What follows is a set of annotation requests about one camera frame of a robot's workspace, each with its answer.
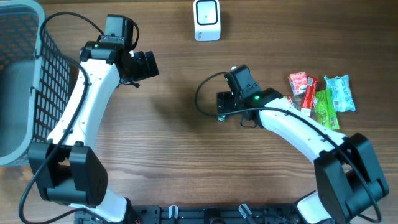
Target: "plastic bin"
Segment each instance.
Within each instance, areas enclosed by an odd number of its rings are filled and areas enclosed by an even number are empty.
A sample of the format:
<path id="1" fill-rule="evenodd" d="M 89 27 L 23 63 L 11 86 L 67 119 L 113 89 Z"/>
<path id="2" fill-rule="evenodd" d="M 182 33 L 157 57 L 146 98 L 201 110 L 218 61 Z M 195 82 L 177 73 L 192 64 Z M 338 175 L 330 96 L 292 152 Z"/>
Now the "plastic bin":
<path id="1" fill-rule="evenodd" d="M 0 1 L 0 166 L 29 164 L 31 142 L 45 142 L 70 96 L 70 67 L 42 46 L 45 19 L 35 1 Z M 45 30 L 45 41 L 58 50 Z"/>

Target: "wooden table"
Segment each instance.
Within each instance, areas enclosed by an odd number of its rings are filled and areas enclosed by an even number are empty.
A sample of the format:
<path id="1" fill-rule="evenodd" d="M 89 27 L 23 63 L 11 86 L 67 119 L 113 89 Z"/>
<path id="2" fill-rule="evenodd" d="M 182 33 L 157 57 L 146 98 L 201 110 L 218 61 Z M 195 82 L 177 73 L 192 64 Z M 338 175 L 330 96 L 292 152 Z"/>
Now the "wooden table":
<path id="1" fill-rule="evenodd" d="M 398 219 L 397 8 L 396 1 L 222 1 L 221 40 L 196 42 L 191 1 L 44 6 L 47 15 L 77 12 L 102 28 L 107 14 L 128 16 L 139 24 L 137 49 L 155 53 L 160 75 L 139 89 L 115 90 L 96 147 L 109 186 L 134 205 L 292 203 L 317 188 L 312 164 L 276 134 L 196 111 L 193 95 L 203 79 L 246 64 L 263 88 L 285 95 L 292 94 L 290 73 L 318 77 L 320 89 L 325 75 L 349 74 L 357 111 L 338 113 L 341 131 L 372 141 L 390 186 L 379 202 L 384 223 Z M 56 18 L 49 29 L 76 59 L 98 36 L 74 17 Z M 222 78 L 209 82 L 204 110 L 215 111 L 216 92 L 227 89 Z M 31 177 L 28 167 L 0 169 L 2 222 L 20 223 L 17 208 Z M 25 214 L 41 221 L 67 210 L 43 202 L 34 187 Z"/>

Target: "green package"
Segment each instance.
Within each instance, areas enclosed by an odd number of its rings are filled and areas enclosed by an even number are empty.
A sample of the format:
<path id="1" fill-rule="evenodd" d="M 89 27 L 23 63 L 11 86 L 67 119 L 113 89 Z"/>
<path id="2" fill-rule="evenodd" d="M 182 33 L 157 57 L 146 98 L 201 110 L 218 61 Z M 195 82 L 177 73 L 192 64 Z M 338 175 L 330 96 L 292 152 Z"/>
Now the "green package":
<path id="1" fill-rule="evenodd" d="M 339 129 L 336 111 L 331 102 L 331 89 L 316 92 L 315 98 L 317 99 L 315 111 L 318 122 L 329 129 Z"/>

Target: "black metal base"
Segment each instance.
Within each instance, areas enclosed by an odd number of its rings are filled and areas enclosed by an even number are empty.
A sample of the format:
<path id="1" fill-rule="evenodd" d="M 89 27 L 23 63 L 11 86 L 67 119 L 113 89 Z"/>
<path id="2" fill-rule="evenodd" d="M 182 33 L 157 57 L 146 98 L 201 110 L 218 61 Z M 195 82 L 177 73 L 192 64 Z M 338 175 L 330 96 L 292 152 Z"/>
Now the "black metal base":
<path id="1" fill-rule="evenodd" d="M 249 207 L 252 212 L 252 224 L 308 224 L 296 211 L 294 204 L 267 205 L 264 207 Z M 133 224 L 247 224 L 238 207 L 179 207 L 177 217 L 169 215 L 169 207 L 134 206 L 132 209 L 140 217 Z M 219 214 L 219 217 L 208 218 L 208 213 Z M 75 214 L 75 224 L 105 224 L 96 221 L 94 217 L 82 212 Z M 335 224 L 334 220 L 325 220 L 322 224 Z"/>

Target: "blue package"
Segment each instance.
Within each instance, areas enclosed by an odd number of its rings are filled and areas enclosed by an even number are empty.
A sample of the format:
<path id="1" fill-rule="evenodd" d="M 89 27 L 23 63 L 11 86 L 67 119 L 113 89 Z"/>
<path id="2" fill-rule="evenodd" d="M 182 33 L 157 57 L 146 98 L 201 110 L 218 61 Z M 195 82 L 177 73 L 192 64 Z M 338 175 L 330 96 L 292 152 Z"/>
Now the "blue package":
<path id="1" fill-rule="evenodd" d="M 355 111 L 351 90 L 349 89 L 349 76 L 328 78 L 324 77 L 326 88 L 331 89 L 331 101 L 336 112 Z"/>

